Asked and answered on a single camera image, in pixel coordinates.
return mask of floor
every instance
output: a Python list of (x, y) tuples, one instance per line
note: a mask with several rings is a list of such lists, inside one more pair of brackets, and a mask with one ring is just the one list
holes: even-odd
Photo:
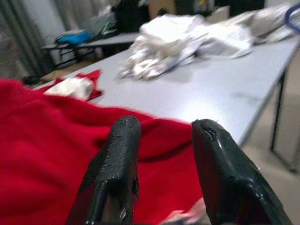
[[(260, 168), (293, 224), (300, 224), (300, 173), (292, 174), (287, 171), (269, 152), (277, 96), (278, 90), (266, 105), (242, 149)], [(300, 50), (287, 73), (276, 151), (291, 161), (298, 138), (300, 138)], [(210, 224), (207, 215), (200, 224)]]

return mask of red fabric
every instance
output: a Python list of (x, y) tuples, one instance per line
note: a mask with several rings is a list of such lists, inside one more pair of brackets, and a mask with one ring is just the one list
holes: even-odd
[(188, 124), (47, 96), (4, 80), (0, 112), (0, 224), (64, 224), (90, 161), (126, 115), (142, 126), (134, 221), (157, 224), (202, 197)]
[[(94, 84), (94, 90), (92, 91), (92, 93), (90, 94), (90, 98), (89, 100), (91, 99), (94, 99), (94, 98), (97, 98), (99, 96), (102, 95), (102, 91), (101, 90), (98, 90), (97, 89), (97, 83), (98, 83), (98, 79), (101, 75), (101, 70), (95, 70), (93, 72), (90, 72), (89, 74), (83, 74), (83, 73), (79, 73), (77, 74), (75, 77), (80, 77), (80, 78), (89, 78), (90, 80), (93, 81), (93, 84)], [(54, 84), (52, 85), (49, 85), (49, 86), (46, 86), (46, 87), (43, 87), (43, 88), (40, 88), (38, 89), (37, 91), (40, 91), (42, 93), (44, 93), (45, 91), (47, 91), (49, 88), (53, 87), (54, 85), (62, 82), (64, 79), (61, 79), (61, 78), (57, 78), (54, 82)]]

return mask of metal table leg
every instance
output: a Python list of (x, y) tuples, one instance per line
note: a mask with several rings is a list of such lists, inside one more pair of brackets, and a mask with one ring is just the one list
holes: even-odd
[(270, 151), (281, 161), (281, 163), (292, 173), (297, 173), (297, 167), (299, 162), (299, 156), (300, 156), (300, 140), (299, 140), (299, 146), (297, 147), (292, 162), (288, 162), (280, 153), (275, 151), (276, 146), (276, 140), (277, 140), (277, 131), (278, 131), (278, 124), (279, 124), (279, 118), (281, 114), (281, 104), (283, 101), (283, 92), (285, 88), (285, 76), (286, 76), (286, 70), (283, 72), (278, 84), (280, 86), (279, 90), (279, 96), (277, 100), (277, 110), (276, 110), (276, 116), (275, 116), (275, 122), (274, 122), (274, 128), (273, 128), (273, 135), (272, 135), (272, 143), (270, 147)]

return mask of blue object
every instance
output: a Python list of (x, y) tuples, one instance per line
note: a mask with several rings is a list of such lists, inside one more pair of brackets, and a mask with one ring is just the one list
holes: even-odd
[(287, 10), (287, 12), (286, 12), (286, 14), (285, 14), (285, 23), (286, 23), (287, 26), (289, 26), (289, 27), (292, 28), (293, 30), (295, 30), (295, 31), (297, 31), (297, 32), (300, 33), (300, 28), (297, 27), (297, 26), (295, 26), (295, 25), (294, 25), (293, 23), (291, 23), (291, 21), (290, 21), (290, 16), (291, 16), (291, 14), (292, 14), (295, 10), (297, 10), (298, 8), (300, 8), (300, 4), (295, 5), (295, 6), (289, 8), (289, 9)]
[(78, 34), (67, 34), (56, 39), (58, 44), (81, 45), (90, 39), (90, 34), (86, 31)]

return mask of table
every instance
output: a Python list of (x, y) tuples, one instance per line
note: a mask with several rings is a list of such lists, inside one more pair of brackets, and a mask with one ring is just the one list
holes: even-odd
[(48, 51), (49, 53), (53, 50), (59, 50), (60, 52), (60, 57), (62, 57), (62, 55), (67, 54), (67, 53), (74, 53), (74, 58), (68, 59), (66, 61), (63, 61), (61, 63), (55, 64), (56, 67), (59, 67), (67, 62), (76, 60), (77, 62), (80, 61), (80, 58), (82, 56), (80, 56), (77, 53), (77, 50), (79, 49), (87, 49), (90, 50), (92, 49), (91, 52), (88, 52), (86, 54), (90, 54), (90, 53), (95, 53), (95, 49), (96, 48), (123, 48), (123, 49), (127, 49), (134, 41), (135, 39), (139, 36), (139, 32), (134, 32), (134, 33), (122, 33), (119, 35), (116, 35), (114, 37), (110, 37), (110, 38), (106, 38), (106, 39), (101, 39), (101, 40), (97, 40), (97, 41), (93, 41), (90, 43), (84, 43), (78, 46), (70, 46), (70, 45), (56, 45), (56, 44), (52, 44), (52, 45), (46, 45), (44, 46), (42, 49), (45, 49), (46, 51)]
[(103, 106), (119, 106), (155, 117), (183, 122), (211, 119), (227, 129), (242, 146), (280, 85), (271, 152), (275, 152), (285, 70), (299, 45), (294, 37), (278, 43), (254, 47), (251, 54), (234, 60), (202, 60), (178, 67), (151, 81), (117, 77), (117, 63), (130, 56), (126, 50), (71, 73), (102, 69), (99, 88), (104, 95), (92, 100)]

